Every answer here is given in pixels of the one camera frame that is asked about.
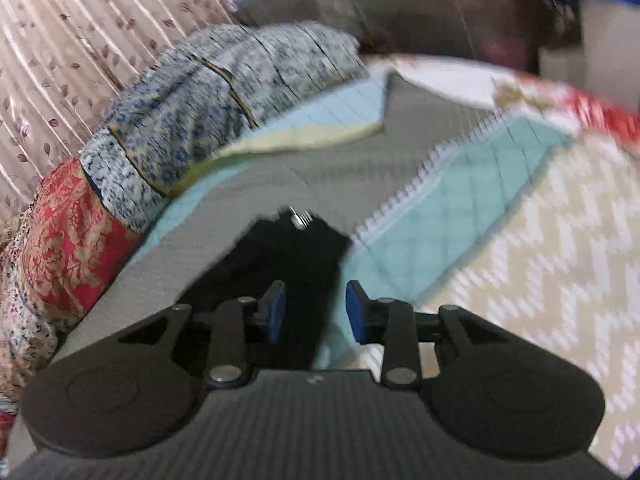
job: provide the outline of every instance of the yellow cloth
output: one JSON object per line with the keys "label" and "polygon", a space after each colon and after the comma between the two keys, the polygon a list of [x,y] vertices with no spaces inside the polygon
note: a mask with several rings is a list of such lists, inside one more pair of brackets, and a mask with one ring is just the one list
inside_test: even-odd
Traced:
{"label": "yellow cloth", "polygon": [[170,196],[171,198],[180,196],[212,168],[219,168],[223,164],[236,163],[258,154],[304,152],[349,144],[372,136],[380,130],[380,126],[379,121],[353,126],[311,124],[303,128],[285,128],[262,136],[245,137],[220,150],[216,158],[195,164],[175,185]]}

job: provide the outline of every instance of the bed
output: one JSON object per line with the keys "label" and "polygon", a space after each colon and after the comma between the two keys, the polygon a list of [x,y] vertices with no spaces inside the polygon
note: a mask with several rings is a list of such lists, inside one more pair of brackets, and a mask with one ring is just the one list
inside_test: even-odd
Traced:
{"label": "bed", "polygon": [[[391,57],[369,72],[255,135],[318,125],[378,134],[214,166],[165,210],[55,358],[171,305],[255,216],[289,205],[352,240],[318,367],[380,369],[381,349],[351,335],[348,280],[424,312],[460,304],[598,380],[607,412],[591,452],[628,474],[640,462],[633,116],[612,121],[623,112],[605,102],[475,62]],[[427,351],[422,364],[436,373]],[[33,451],[18,419],[10,468]]]}

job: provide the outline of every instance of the curtain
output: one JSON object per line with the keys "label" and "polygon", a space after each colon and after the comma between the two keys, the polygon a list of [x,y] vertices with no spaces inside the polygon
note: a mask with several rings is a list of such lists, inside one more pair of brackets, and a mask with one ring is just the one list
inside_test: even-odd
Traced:
{"label": "curtain", "polygon": [[75,155],[104,107],[219,0],[0,0],[0,227]]}

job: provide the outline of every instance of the gray surface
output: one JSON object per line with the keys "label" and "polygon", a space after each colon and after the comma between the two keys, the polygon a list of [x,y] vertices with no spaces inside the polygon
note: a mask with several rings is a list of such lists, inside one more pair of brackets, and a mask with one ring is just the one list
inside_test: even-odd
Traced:
{"label": "gray surface", "polygon": [[586,452],[542,463],[455,441],[412,392],[367,371],[261,372],[209,394],[191,423],[141,452],[86,460],[46,450],[14,480],[614,480]]}
{"label": "gray surface", "polygon": [[[350,234],[416,175],[435,144],[468,133],[489,115],[393,76],[382,134],[349,146],[268,156],[214,188],[183,224],[117,277],[55,358],[170,306],[230,250],[256,215],[275,215],[281,205],[289,205],[311,210]],[[10,468],[33,451],[18,418],[8,446]]]}

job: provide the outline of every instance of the stitched trim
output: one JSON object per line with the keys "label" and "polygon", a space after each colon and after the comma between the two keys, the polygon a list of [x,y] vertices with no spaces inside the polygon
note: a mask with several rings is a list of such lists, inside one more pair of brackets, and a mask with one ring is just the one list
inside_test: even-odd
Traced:
{"label": "stitched trim", "polygon": [[126,147],[124,146],[124,143],[122,142],[122,139],[120,138],[120,134],[118,133],[118,127],[116,124],[111,123],[107,125],[107,128],[109,130],[109,133],[118,141],[118,144],[120,145],[120,147],[124,150],[124,154],[127,157],[127,160],[130,162],[130,164],[135,168],[135,170],[138,172],[138,174],[142,177],[142,179],[149,184],[149,186],[151,186],[151,188],[155,191],[157,191],[158,193],[160,193],[161,195],[168,197],[171,193],[171,191],[169,189],[164,189],[163,186],[158,186],[156,184],[154,184],[153,182],[151,182],[148,177],[145,175],[145,173],[140,170],[140,168],[138,167],[138,165],[132,160],[129,152],[127,151]]}
{"label": "stitched trim", "polygon": [[229,70],[226,70],[224,68],[220,68],[217,65],[214,65],[212,62],[204,59],[203,57],[197,57],[194,54],[187,54],[187,57],[189,57],[189,59],[191,60],[202,63],[208,69],[213,70],[213,72],[215,72],[222,79],[224,79],[225,82],[229,85],[229,95],[231,95],[231,98],[238,104],[238,106],[242,110],[242,113],[244,113],[244,116],[246,117],[247,121],[249,121],[249,126],[251,127],[251,129],[258,128],[258,123],[255,120],[254,115],[251,113],[251,110],[249,110],[249,107],[245,104],[244,101],[242,101],[240,96],[234,90],[232,73],[229,72]]}

